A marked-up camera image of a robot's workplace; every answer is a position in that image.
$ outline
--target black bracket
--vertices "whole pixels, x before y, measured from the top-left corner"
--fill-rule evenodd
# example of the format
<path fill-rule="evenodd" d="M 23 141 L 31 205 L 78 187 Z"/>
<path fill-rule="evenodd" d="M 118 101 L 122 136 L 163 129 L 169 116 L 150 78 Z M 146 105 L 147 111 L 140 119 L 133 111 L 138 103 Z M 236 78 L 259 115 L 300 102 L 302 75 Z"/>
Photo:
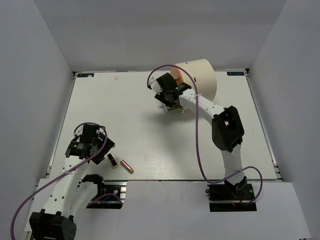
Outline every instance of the black bracket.
<path fill-rule="evenodd" d="M 118 184 L 104 184 L 102 183 L 102 188 L 98 191 L 98 194 L 92 199 L 95 199 L 105 195 L 105 194 L 115 194 L 119 198 L 121 197 L 121 185 Z M 109 196 L 106 198 L 102 198 L 99 201 L 90 204 L 86 207 L 87 209 L 121 209 L 122 203 L 118 201 L 114 196 Z"/>
<path fill-rule="evenodd" d="M 241 193 L 234 196 L 225 184 L 211 184 L 205 191 L 209 194 L 210 212 L 252 212 L 257 211 L 255 202 L 247 204 L 255 197 L 251 184 L 246 184 Z"/>
<path fill-rule="evenodd" d="M 222 113 L 215 115 L 211 126 L 212 140 L 220 150 L 231 153 L 236 145 L 242 143 L 245 130 L 234 106 L 225 108 Z"/>
<path fill-rule="evenodd" d="M 84 124 L 82 134 L 76 136 L 69 144 L 65 156 L 79 156 L 79 159 L 88 158 L 94 155 L 104 144 L 106 135 L 100 132 L 100 126 Z M 115 146 L 115 143 L 107 138 L 106 144 L 101 152 L 92 159 L 95 164 L 101 163 L 105 155 Z"/>
<path fill-rule="evenodd" d="M 224 181 L 224 185 L 226 186 L 226 189 L 229 190 L 230 195 L 232 195 L 234 198 L 237 198 L 240 194 L 242 194 L 247 182 L 247 177 L 244 176 L 243 179 L 235 185 L 228 182 L 228 180 Z"/>
<path fill-rule="evenodd" d="M 97 185 L 97 194 L 99 196 L 104 194 L 104 184 L 103 184 L 104 177 L 100 176 L 99 174 L 87 174 L 82 179 L 81 183 L 90 182 Z"/>
<path fill-rule="evenodd" d="M 45 213 L 44 209 L 33 212 L 29 223 L 35 240 L 73 240 L 76 236 L 74 216 L 66 218 L 59 211 L 56 214 Z"/>
<path fill-rule="evenodd" d="M 154 96 L 169 108 L 175 108 L 179 105 L 179 96 L 187 89 L 191 89 L 191 86 L 186 83 L 177 84 L 175 79 L 166 73 L 156 79 L 162 92 Z"/>

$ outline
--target cable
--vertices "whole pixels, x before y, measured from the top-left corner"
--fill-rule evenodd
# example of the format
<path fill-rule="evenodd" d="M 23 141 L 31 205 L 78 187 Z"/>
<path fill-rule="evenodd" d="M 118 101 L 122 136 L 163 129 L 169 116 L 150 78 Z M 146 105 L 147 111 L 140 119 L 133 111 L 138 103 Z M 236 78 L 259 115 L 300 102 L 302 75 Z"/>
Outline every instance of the cable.
<path fill-rule="evenodd" d="M 110 199 L 110 196 L 107 196 L 104 199 L 101 199 L 100 202 L 107 201 L 108 199 Z"/>
<path fill-rule="evenodd" d="M 92 204 L 95 204 L 95 203 L 98 202 L 100 199 L 104 199 L 104 198 L 107 197 L 107 196 L 114 196 L 117 200 L 119 200 L 119 202 L 121 203 L 121 205 L 123 205 L 121 199 L 120 199 L 117 195 L 115 195 L 115 194 L 113 194 L 113 193 L 106 193 L 106 194 L 98 197 L 97 199 L 93 200 L 92 202 L 90 202 L 90 203 L 88 204 L 88 206 L 90 206 L 90 205 L 92 205 Z"/>
<path fill-rule="evenodd" d="M 232 205 L 233 205 L 233 206 L 239 206 L 239 205 L 243 202 L 243 200 L 245 200 L 245 194 L 242 194 L 242 197 L 241 197 L 240 202 L 235 202 L 235 203 L 233 203 Z"/>
<path fill-rule="evenodd" d="M 218 180 L 218 181 L 210 181 L 206 175 L 205 175 L 205 172 L 203 170 L 203 167 L 202 167 L 202 164 L 201 164 L 201 159 L 200 159 L 200 151 L 199 151 L 199 95 L 198 95 L 198 89 L 197 89 L 197 85 L 196 85 L 196 82 L 194 81 L 194 79 L 192 78 L 192 76 L 186 71 L 184 70 L 182 67 L 180 66 L 177 66 L 177 65 L 174 65 L 174 64 L 165 64 L 165 65 L 161 65 L 161 66 L 158 66 L 157 68 L 155 68 L 154 70 L 152 70 L 146 80 L 146 86 L 149 88 L 149 89 L 152 89 L 151 86 L 150 86 L 150 77 L 151 75 L 157 71 L 158 69 L 161 69 L 161 68 L 164 68 L 164 67 L 173 67 L 173 68 L 177 68 L 177 69 L 180 69 L 181 71 L 183 71 L 191 80 L 193 86 L 194 86 L 194 91 L 195 91 L 195 151 L 196 151 L 196 158 L 198 160 L 198 165 L 199 165 L 199 168 L 200 168 L 200 172 L 201 172 L 201 175 L 203 177 L 203 179 L 209 183 L 209 184 L 219 184 L 219 183 L 222 183 L 226 180 L 228 180 L 229 178 L 232 178 L 234 175 L 237 175 L 239 173 L 241 173 L 241 170 L 237 170 L 235 171 L 234 173 L 230 174 L 229 176 L 226 176 L 224 177 L 223 179 L 221 180 Z M 258 194 L 255 196 L 255 198 L 253 198 L 253 200 L 247 202 L 247 203 L 243 203 L 243 204 L 250 204 L 252 203 L 253 201 L 255 201 L 261 191 L 262 191 L 262 185 L 263 185 L 263 178 L 262 178 L 262 174 L 261 172 L 254 166 L 247 166 L 245 168 L 243 168 L 243 171 L 244 170 L 247 170 L 247 169 L 254 169 L 258 172 L 259 176 L 260 176 L 260 189 L 259 189 L 259 192 Z"/>
<path fill-rule="evenodd" d="M 10 225 L 10 236 L 11 236 L 11 240 L 16 240 L 15 238 L 15 222 L 16 222 L 16 219 L 17 219 L 17 216 L 18 216 L 18 213 L 20 212 L 20 210 L 23 208 L 23 206 L 30 200 L 32 199 L 37 193 L 41 192 L 43 189 L 45 189 L 46 187 L 50 186 L 51 184 L 55 183 L 56 181 L 59 181 L 60 179 L 64 178 L 68 173 L 71 173 L 73 172 L 74 170 L 76 170 L 77 168 L 81 167 L 83 164 L 85 163 L 88 163 L 91 159 L 95 158 L 103 149 L 104 147 L 106 146 L 106 143 L 107 143 L 107 139 L 108 139 L 108 136 L 107 136 L 107 131 L 106 131 L 106 128 L 104 126 L 101 126 L 97 123 L 94 123 L 94 122 L 84 122 L 84 123 L 81 123 L 79 124 L 74 132 L 77 131 L 77 129 L 79 127 L 81 127 L 82 125 L 85 125 L 85 124 L 90 124 L 90 125 L 96 125 L 96 126 L 99 126 L 100 128 L 103 129 L 103 132 L 105 134 L 105 138 L 104 138 L 104 142 L 101 146 L 101 148 L 92 156 L 88 157 L 87 159 L 85 159 L 84 161 L 80 162 L 79 164 L 75 165 L 74 167 L 70 168 L 68 171 L 62 173 L 61 175 L 57 176 L 56 178 L 54 178 L 53 180 L 51 180 L 50 182 L 48 182 L 47 184 L 45 184 L 44 186 L 40 187 L 38 190 L 36 190 L 34 193 L 32 193 L 30 196 L 28 196 L 21 204 L 20 206 L 17 208 L 17 210 L 15 211 L 13 217 L 12 217 L 12 221 L 11 221 L 11 225 Z"/>

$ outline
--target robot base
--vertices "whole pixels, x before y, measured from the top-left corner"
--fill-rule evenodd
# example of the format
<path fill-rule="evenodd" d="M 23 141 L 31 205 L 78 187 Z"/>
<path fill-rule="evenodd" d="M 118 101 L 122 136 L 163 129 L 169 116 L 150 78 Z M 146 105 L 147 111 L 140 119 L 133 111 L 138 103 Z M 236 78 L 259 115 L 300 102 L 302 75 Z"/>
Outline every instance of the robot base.
<path fill-rule="evenodd" d="M 250 202 L 254 197 L 254 189 L 251 184 L 243 187 L 242 191 L 234 197 L 224 184 L 211 184 L 205 191 L 209 194 L 210 212 L 256 212 L 255 202 Z"/>
<path fill-rule="evenodd" d="M 122 185 L 114 185 L 114 184 L 102 184 L 102 190 L 98 193 L 94 199 L 108 193 L 113 193 L 117 195 L 119 198 L 121 197 L 121 187 Z M 115 199 L 115 197 L 106 197 L 105 199 L 101 199 L 100 201 L 91 204 L 86 207 L 87 209 L 121 209 L 122 204 Z"/>

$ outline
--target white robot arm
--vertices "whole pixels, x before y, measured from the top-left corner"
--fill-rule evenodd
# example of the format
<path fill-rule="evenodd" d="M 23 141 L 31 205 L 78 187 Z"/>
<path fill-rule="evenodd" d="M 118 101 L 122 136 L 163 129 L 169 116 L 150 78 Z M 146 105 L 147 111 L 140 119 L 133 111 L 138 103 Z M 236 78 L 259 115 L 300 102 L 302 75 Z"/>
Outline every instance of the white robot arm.
<path fill-rule="evenodd" d="M 247 178 L 242 171 L 241 142 L 244 129 L 235 107 L 224 108 L 205 97 L 198 95 L 186 83 L 177 84 L 175 79 L 166 73 L 150 81 L 154 96 L 168 108 L 187 108 L 196 112 L 196 97 L 198 97 L 198 115 L 204 118 L 212 127 L 212 140 L 221 150 L 225 177 L 241 170 L 240 173 L 224 181 L 234 196 L 247 184 Z"/>
<path fill-rule="evenodd" d="M 100 126 L 84 124 L 70 142 L 61 173 L 52 194 L 40 212 L 33 212 L 29 223 L 35 240 L 73 240 L 77 226 L 74 216 L 96 196 L 104 194 L 103 177 L 97 174 L 81 177 L 90 162 L 99 164 L 115 143 L 100 132 Z"/>

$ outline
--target small object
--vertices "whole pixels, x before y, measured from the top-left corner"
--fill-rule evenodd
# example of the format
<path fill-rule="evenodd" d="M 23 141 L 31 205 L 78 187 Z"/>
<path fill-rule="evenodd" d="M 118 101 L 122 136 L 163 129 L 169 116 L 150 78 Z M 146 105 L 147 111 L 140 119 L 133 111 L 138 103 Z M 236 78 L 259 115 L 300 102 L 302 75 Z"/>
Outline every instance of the small object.
<path fill-rule="evenodd" d="M 109 153 L 107 155 L 108 159 L 110 160 L 110 163 L 112 164 L 113 168 L 117 168 L 118 167 L 118 163 L 116 162 L 116 160 L 114 159 L 114 157 L 111 155 L 111 153 Z"/>
<path fill-rule="evenodd" d="M 125 160 L 121 160 L 120 161 L 120 164 L 122 165 L 122 167 L 124 167 L 129 173 L 133 174 L 134 173 L 134 170 L 132 167 L 130 167 L 128 165 L 128 163 L 125 162 Z"/>

